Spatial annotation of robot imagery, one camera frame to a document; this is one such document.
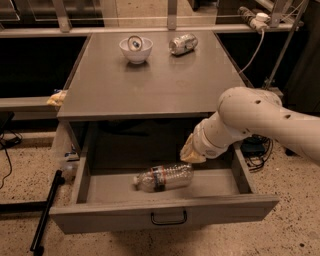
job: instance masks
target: crushed plastic bottle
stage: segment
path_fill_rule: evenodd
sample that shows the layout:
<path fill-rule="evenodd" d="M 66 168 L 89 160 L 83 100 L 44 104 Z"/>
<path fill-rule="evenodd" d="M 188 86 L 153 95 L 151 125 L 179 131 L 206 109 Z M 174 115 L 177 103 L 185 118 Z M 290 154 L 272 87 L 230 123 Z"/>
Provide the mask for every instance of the crushed plastic bottle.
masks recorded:
<path fill-rule="evenodd" d="M 193 178 L 190 163 L 176 163 L 151 167 L 133 178 L 138 189 L 157 192 L 188 186 Z"/>

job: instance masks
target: open drawer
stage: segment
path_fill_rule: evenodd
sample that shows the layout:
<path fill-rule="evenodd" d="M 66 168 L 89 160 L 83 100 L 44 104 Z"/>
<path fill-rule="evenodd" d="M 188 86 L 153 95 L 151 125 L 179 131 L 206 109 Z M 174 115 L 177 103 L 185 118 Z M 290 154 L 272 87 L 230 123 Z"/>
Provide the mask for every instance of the open drawer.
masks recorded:
<path fill-rule="evenodd" d="M 199 120 L 92 122 L 82 148 L 70 204 L 50 215 L 64 233 L 193 226 L 262 220 L 278 203 L 259 195 L 236 143 L 217 159 L 195 164 L 188 187 L 147 193 L 133 177 L 179 161 Z"/>

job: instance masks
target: drawer handle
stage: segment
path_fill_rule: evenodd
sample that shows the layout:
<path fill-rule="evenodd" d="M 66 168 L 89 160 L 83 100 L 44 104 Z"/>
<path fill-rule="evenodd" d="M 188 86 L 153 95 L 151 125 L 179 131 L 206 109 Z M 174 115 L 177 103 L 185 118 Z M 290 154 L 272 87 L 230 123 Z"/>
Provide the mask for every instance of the drawer handle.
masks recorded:
<path fill-rule="evenodd" d="M 154 213 L 153 213 L 153 212 L 151 213 L 151 222 L 152 222 L 154 225 L 157 225 L 157 226 L 180 225 L 180 224 L 186 223 L 186 222 L 187 222 L 187 219 L 188 219 L 187 211 L 183 211 L 183 219 L 181 219 L 181 220 L 165 221 L 165 222 L 156 221 L 156 220 L 155 220 L 155 217 L 154 217 Z"/>

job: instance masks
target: crushed can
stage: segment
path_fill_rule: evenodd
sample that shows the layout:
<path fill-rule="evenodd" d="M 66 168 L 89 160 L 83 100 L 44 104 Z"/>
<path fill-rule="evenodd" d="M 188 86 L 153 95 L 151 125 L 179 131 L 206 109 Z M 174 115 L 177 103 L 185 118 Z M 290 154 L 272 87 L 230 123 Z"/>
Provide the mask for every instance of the crushed can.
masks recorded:
<path fill-rule="evenodd" d="M 169 50 L 173 55 L 182 55 L 192 51 L 197 45 L 198 39 L 190 33 L 173 38 L 169 43 Z"/>

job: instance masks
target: aluminum can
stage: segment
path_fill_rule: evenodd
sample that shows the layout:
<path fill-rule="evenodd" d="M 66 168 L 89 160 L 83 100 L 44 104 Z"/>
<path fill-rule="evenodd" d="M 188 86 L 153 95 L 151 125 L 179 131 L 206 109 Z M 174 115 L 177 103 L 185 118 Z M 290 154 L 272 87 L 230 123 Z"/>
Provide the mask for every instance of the aluminum can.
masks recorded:
<path fill-rule="evenodd" d="M 133 52 L 141 51 L 142 39 L 139 36 L 130 36 L 128 39 L 128 48 Z"/>
<path fill-rule="evenodd" d="M 169 43 L 169 49 L 173 55 L 181 55 L 192 51 L 198 45 L 198 39 L 193 34 L 186 34 L 173 38 Z"/>

